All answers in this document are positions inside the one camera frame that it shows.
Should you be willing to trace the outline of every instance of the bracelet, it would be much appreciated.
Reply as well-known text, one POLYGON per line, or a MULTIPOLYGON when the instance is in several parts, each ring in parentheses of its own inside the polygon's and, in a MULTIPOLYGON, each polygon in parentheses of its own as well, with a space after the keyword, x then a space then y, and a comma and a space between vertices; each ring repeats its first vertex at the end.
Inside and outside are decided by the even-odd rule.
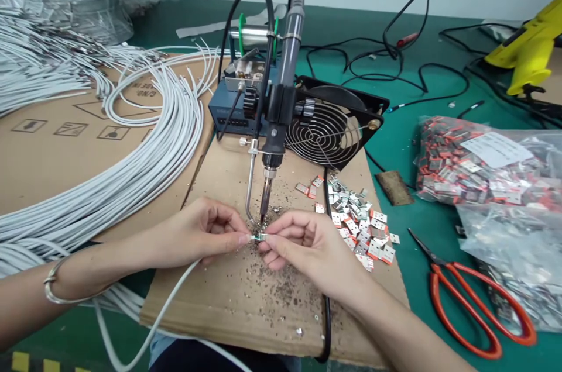
POLYGON ((64 262, 70 258, 70 256, 64 257, 62 258, 52 269, 51 271, 49 271, 49 275, 47 276, 47 278, 45 278, 45 280, 43 281, 44 285, 45 285, 45 296, 47 297, 47 299, 57 305, 74 305, 74 304, 79 304, 82 302, 86 302, 90 299, 95 298, 96 296, 101 295, 102 293, 104 293, 109 287, 108 286, 106 288, 104 288, 102 291, 96 293, 93 296, 84 298, 84 299, 76 299, 76 300, 65 300, 65 299, 59 299, 57 298, 54 294, 53 291, 51 290, 51 283, 53 281, 57 280, 57 271, 59 270, 60 266, 62 264, 64 264, 64 262))

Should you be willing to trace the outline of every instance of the soldering iron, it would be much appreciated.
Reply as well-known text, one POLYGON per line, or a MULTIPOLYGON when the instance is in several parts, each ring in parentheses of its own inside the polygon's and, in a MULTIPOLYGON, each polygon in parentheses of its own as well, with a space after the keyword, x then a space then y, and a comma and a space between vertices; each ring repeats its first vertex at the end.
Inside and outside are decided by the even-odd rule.
POLYGON ((289 0, 285 35, 277 78, 269 93, 266 115, 268 128, 262 148, 263 182, 262 203, 259 208, 260 223, 268 212, 273 179, 281 166, 285 153, 285 134, 294 116, 297 90, 294 86, 297 57, 304 23, 304 0, 289 0))

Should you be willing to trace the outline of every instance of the scissors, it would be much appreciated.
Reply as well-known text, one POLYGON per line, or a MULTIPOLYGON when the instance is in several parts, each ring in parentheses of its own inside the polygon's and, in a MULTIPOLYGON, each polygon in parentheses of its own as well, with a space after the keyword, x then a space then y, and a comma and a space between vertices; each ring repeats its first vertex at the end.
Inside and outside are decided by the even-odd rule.
POLYGON ((441 319, 442 323, 445 325, 445 328, 468 350, 477 354, 480 357, 483 357, 488 360, 496 360, 502 357, 502 346, 500 345, 499 339, 496 334, 492 331, 490 326, 482 319, 480 314, 474 309, 474 307, 468 303, 465 297, 453 286, 448 279, 443 274, 441 267, 448 269, 451 274, 455 277, 457 282, 462 286, 463 289, 468 293, 471 299, 476 303, 476 305, 480 308, 480 310, 488 317, 488 319, 508 338, 512 339, 514 342, 519 343, 523 346, 533 346, 537 342, 537 333, 533 327, 533 323, 529 319, 529 316, 523 310, 521 305, 517 303, 517 301, 511 296, 503 287, 497 284, 494 280, 486 277, 485 275, 475 271, 471 268, 468 268, 458 262, 448 263, 438 258, 433 252, 429 250, 429 248, 422 243, 420 239, 412 232, 410 228, 408 231, 412 235, 412 237, 416 240, 417 244, 425 251, 429 261, 431 263, 431 269, 433 272, 430 273, 430 288, 431 288, 431 300, 433 301, 433 306, 437 311, 437 315, 441 319), (520 336, 510 333, 507 328, 505 328, 500 321, 494 316, 494 314, 486 307, 486 305, 480 300, 474 290, 468 285, 468 283, 464 280, 461 276, 459 271, 463 271, 467 274, 473 275, 476 278, 479 278, 490 287, 492 287, 495 291, 497 291, 501 296, 504 297, 509 302, 509 305, 513 308, 513 311, 519 318, 519 322, 521 324, 521 328, 523 330, 520 336), (475 347, 470 342, 468 342, 460 333, 453 327, 453 324, 445 315, 445 311, 443 310, 443 305, 441 304, 441 297, 439 296, 439 283, 443 283, 443 285, 453 293, 453 296, 463 305, 463 307, 472 315, 472 317, 478 322, 480 327, 485 331, 488 339, 490 340, 491 346, 487 350, 482 350, 478 347, 475 347))

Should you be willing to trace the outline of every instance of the red wire tip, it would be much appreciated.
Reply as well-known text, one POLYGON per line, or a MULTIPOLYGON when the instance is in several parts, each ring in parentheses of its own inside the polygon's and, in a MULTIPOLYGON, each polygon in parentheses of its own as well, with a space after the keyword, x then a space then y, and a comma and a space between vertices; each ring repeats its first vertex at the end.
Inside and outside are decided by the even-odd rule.
POLYGON ((396 42, 396 47, 404 47, 406 44, 410 43, 412 40, 415 40, 420 35, 420 32, 412 33, 406 37, 401 38, 396 42))

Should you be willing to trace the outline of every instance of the forearm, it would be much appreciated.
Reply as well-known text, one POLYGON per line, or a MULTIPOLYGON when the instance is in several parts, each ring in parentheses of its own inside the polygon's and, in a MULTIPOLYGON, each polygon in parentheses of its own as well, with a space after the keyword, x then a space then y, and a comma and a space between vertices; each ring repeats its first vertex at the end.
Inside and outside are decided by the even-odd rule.
MULTIPOLYGON (((74 305, 50 302, 43 281, 55 263, 38 266, 0 280, 0 350, 47 325, 74 305)), ((92 296, 120 278, 143 269, 128 240, 80 251, 59 268, 53 294, 74 300, 92 296)))
POLYGON ((348 306, 398 371, 456 372, 474 369, 412 311, 367 277, 348 306))

